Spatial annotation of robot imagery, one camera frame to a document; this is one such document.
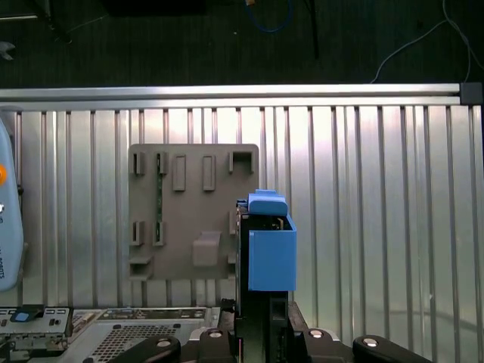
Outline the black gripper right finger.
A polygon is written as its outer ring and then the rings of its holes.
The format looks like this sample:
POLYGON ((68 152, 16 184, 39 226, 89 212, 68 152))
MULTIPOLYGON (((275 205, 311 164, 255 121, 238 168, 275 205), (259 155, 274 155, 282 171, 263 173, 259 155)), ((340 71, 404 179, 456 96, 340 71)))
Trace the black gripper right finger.
POLYGON ((329 330, 310 328, 298 305, 288 306, 289 362, 428 362, 427 358, 384 337, 364 335, 347 346, 329 330))

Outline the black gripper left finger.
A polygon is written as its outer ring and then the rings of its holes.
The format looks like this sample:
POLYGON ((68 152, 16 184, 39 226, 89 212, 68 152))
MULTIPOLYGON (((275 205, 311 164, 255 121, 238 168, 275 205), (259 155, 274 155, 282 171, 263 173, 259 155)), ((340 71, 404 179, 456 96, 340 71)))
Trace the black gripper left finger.
POLYGON ((184 345, 167 335, 148 337, 112 362, 236 362, 233 345, 231 331, 211 327, 184 345))

